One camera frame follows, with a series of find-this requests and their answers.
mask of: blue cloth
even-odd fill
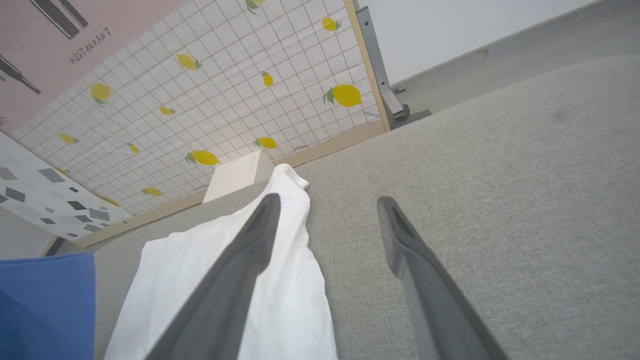
[[[91,360],[93,254],[0,261],[0,359]]]

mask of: white box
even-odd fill
[[[242,158],[226,163],[213,172],[203,203],[228,193],[267,180],[273,172],[271,160],[258,150]]]

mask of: white grid panel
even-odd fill
[[[191,151],[226,163],[270,137],[278,147],[266,152],[277,160],[380,120],[342,0],[256,4],[254,15],[245,0],[186,3],[11,136],[89,190],[140,213],[209,184],[214,167],[186,161]],[[340,27],[324,29],[327,17]],[[186,69],[178,54],[202,67]],[[111,89],[104,107],[91,95],[97,83]],[[324,93],[337,85],[355,86],[362,104],[325,104]],[[60,133],[78,142],[66,143]]]

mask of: bottle illustration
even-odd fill
[[[2,55],[0,55],[0,70],[3,71],[8,76],[10,76],[11,78],[16,79],[17,81],[20,81],[21,83],[23,83],[24,86],[30,88],[34,93],[40,94],[39,89],[37,87],[35,87],[32,83],[30,83],[29,80],[27,80],[24,77],[24,75],[22,75],[20,70],[18,70],[18,68],[16,68],[15,66],[13,66]]]
[[[60,32],[62,32],[67,38],[71,39],[76,36],[80,31],[78,28],[67,18],[67,16],[51,1],[51,0],[29,0],[31,4],[40,11],[44,17],[51,21],[54,26]],[[60,0],[60,5],[71,15],[82,28],[87,27],[89,23],[84,19],[82,15],[71,5],[68,0]]]

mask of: lemon pattern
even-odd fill
[[[58,137],[60,138],[60,140],[66,142],[66,143],[78,143],[78,139],[74,138],[71,135],[67,135],[65,133],[60,133],[58,134]]]
[[[340,21],[334,21],[330,17],[322,19],[322,27],[327,31],[336,31],[340,28],[340,25],[342,25]]]
[[[336,100],[338,104],[347,108],[362,104],[360,91],[353,85],[338,85],[324,93],[323,102],[325,105],[327,101],[335,104],[333,100]]]
[[[133,145],[132,143],[128,143],[127,146],[131,149],[131,151],[133,151],[134,154],[140,153],[140,150],[138,150],[138,147]]]
[[[104,107],[107,103],[105,100],[111,96],[111,88],[105,84],[94,84],[91,86],[91,96],[98,106]]]
[[[191,151],[187,156],[185,156],[185,159],[187,162],[192,164],[201,163],[203,165],[215,165],[220,163],[220,160],[218,160],[214,154],[211,154],[206,150]]]
[[[275,149],[278,147],[276,140],[272,138],[259,138],[259,139],[256,139],[253,142],[253,144],[257,147],[262,146],[265,149]]]
[[[180,63],[180,65],[182,65],[182,67],[184,67],[185,69],[198,70],[200,67],[202,67],[202,61],[194,60],[189,55],[178,54],[176,55],[176,57],[178,58],[178,62]]]
[[[166,106],[160,106],[158,109],[160,110],[161,113],[163,113],[165,115],[173,115],[173,114],[175,114],[175,110],[174,109],[169,109]]]
[[[273,76],[266,71],[262,72],[262,81],[264,82],[264,86],[268,88],[273,86]]]
[[[162,192],[156,188],[144,188],[142,189],[142,193],[145,195],[153,195],[153,196],[162,195]]]
[[[262,4],[264,0],[246,0],[246,9],[249,10],[250,13],[257,15],[253,10],[259,9],[260,6],[258,4]]]
[[[110,204],[113,204],[115,206],[120,207],[120,205],[117,202],[115,202],[114,200],[112,200],[112,199],[110,199],[110,198],[108,198],[106,196],[101,196],[100,199],[102,199],[102,200],[104,200],[104,201],[106,201],[106,202],[108,202]]]

